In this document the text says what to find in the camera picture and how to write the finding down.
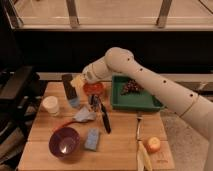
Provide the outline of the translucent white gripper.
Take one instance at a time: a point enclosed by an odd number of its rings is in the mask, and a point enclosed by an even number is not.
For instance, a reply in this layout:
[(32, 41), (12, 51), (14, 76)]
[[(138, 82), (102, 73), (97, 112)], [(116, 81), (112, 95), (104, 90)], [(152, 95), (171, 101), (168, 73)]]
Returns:
[(73, 87), (82, 88), (85, 84), (85, 81), (88, 83), (94, 82), (94, 74), (92, 73), (92, 69), (90, 66), (86, 66), (83, 69), (82, 74), (79, 74), (72, 79), (71, 85)]

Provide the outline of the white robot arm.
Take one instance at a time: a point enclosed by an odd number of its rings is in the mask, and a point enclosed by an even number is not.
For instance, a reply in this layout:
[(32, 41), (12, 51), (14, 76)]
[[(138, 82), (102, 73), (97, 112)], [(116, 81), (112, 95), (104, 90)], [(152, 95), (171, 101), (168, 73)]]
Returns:
[(120, 47), (108, 49), (103, 57), (85, 66), (80, 78), (84, 83), (92, 84), (113, 73), (121, 73), (135, 80), (205, 137), (209, 146), (203, 171), (213, 171), (213, 102), (145, 68), (134, 59), (131, 51)]

